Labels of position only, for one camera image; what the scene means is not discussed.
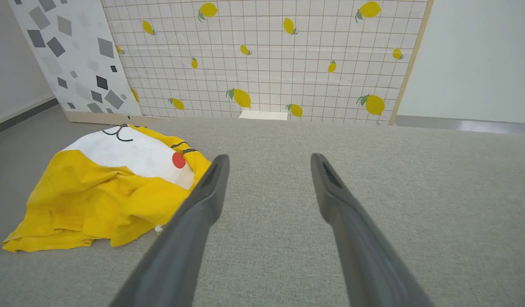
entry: yellow fabric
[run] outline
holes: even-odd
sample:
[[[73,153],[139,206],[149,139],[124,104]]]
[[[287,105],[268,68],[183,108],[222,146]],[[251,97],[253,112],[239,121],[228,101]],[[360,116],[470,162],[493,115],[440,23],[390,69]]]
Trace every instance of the yellow fabric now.
[[[175,136],[131,128],[162,141],[179,153],[190,147]],[[156,225],[167,223],[200,181],[210,162],[199,151],[184,154],[194,171],[185,190],[159,177],[144,178],[127,167],[103,167],[78,150],[58,152],[27,201],[27,212],[3,242],[11,252],[72,249],[110,239],[129,243]]]

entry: red cheek patch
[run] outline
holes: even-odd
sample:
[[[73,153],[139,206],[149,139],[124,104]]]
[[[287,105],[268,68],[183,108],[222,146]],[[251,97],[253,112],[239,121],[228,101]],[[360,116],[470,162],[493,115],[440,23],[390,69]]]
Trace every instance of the red cheek patch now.
[[[173,165],[177,168],[183,168],[186,165],[186,160],[181,156],[179,152],[176,152],[173,154],[172,157]]]

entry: grid pattern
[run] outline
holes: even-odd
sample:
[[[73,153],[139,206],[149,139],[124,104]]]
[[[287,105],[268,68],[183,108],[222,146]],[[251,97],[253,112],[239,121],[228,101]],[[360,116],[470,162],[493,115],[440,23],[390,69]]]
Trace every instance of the grid pattern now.
[[[219,11],[200,22],[202,1],[102,0],[144,115],[238,117],[242,107],[225,95],[234,88],[249,94],[251,110],[300,105],[303,116],[291,120],[387,125],[426,10],[426,0],[379,0],[382,11],[356,23],[367,0],[206,2]],[[298,34],[284,31],[286,17]],[[143,21],[157,34],[146,33]],[[242,54],[241,45],[252,54]],[[403,59],[393,58],[395,48]],[[336,70],[328,73],[331,60]],[[385,101],[381,116],[356,103],[367,94]]]

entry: crumpled towel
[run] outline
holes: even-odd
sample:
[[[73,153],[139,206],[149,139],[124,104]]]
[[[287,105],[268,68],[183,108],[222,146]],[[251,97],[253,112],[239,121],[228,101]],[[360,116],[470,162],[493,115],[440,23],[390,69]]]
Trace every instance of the crumpled towel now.
[[[167,223],[209,166],[184,140],[147,128],[87,134],[52,158],[3,249],[129,243]]]

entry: beige board edge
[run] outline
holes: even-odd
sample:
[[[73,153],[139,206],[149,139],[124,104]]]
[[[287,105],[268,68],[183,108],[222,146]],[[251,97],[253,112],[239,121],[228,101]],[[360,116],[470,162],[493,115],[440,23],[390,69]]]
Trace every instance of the beige board edge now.
[[[149,116],[134,116],[116,113],[71,112],[65,110],[64,113],[67,117],[67,120],[71,122],[89,122],[92,124],[129,124],[134,126],[147,127],[163,120]]]
[[[408,84],[408,79],[410,78],[410,74],[412,73],[412,68],[414,67],[414,62],[416,61],[416,56],[418,55],[418,50],[420,50],[420,46],[422,44],[423,34],[426,31],[427,22],[429,21],[429,15],[431,14],[431,8],[433,5],[434,0],[428,0],[426,11],[423,15],[422,25],[420,26],[420,32],[418,33],[418,39],[416,39],[416,45],[414,45],[414,51],[412,52],[412,58],[410,59],[410,63],[408,64],[408,68],[406,69],[406,75],[404,76],[403,85],[401,85],[399,96],[397,97],[397,102],[395,103],[395,108],[393,109],[393,113],[391,114],[391,119],[389,120],[389,125],[393,126],[395,124],[395,117],[397,116],[397,112],[399,111],[401,100],[403,99],[404,91],[406,90],[406,86]]]

